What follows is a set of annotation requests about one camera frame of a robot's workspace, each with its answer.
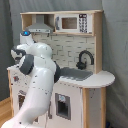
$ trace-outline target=microwave window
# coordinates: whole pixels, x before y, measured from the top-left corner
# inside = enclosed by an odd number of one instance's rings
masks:
[[[62,29],[77,29],[77,18],[62,18]]]

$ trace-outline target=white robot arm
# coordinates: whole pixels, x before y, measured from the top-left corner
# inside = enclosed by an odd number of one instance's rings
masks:
[[[33,40],[29,40],[31,43],[27,40],[29,43],[26,45],[23,40],[11,53],[14,59],[20,59],[19,70],[31,76],[31,82],[19,113],[5,122],[2,128],[42,128],[33,126],[33,122],[47,112],[53,85],[60,77],[60,68],[51,59],[52,49],[44,43],[34,43]]]

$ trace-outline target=cabinet door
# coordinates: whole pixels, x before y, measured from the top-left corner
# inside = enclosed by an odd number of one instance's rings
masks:
[[[80,88],[66,84],[55,84],[51,98],[50,114],[52,118],[48,119],[47,128],[82,128],[81,97]],[[65,99],[68,99],[67,106],[64,105]]]

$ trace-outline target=tile backsplash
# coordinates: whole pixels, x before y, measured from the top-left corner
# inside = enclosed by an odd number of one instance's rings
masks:
[[[94,37],[57,34],[48,37],[47,34],[33,34],[33,39],[36,42],[46,43],[52,48],[52,58],[61,68],[77,68],[76,63],[79,61],[79,53],[83,50],[88,50],[94,56]],[[87,54],[82,56],[82,62],[85,61],[87,61],[87,70],[94,72],[94,65],[91,65],[90,57]]]

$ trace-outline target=play kitchen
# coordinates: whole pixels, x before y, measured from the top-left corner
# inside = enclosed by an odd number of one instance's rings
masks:
[[[102,70],[102,11],[21,13],[22,28],[51,46],[61,67],[48,112],[34,124],[44,128],[105,128],[106,86],[115,77]],[[8,68],[12,114],[22,106],[31,78]]]

